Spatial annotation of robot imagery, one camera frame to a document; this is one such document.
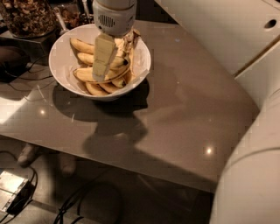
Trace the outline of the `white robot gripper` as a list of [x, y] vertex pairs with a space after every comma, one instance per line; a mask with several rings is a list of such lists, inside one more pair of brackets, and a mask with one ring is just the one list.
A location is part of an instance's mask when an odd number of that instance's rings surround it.
[[116, 56], [113, 37], [125, 36], [131, 30], [136, 19], [137, 0], [94, 0], [92, 8], [94, 23], [103, 32], [94, 41], [93, 62], [93, 78], [101, 82], [105, 81], [109, 64]]

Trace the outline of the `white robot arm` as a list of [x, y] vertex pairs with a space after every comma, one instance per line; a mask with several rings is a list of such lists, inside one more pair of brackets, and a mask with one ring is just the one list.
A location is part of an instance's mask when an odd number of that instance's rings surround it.
[[177, 27], [146, 32], [148, 108], [103, 107], [87, 147], [156, 188], [213, 193], [169, 224], [279, 224], [279, 0], [155, 2]]

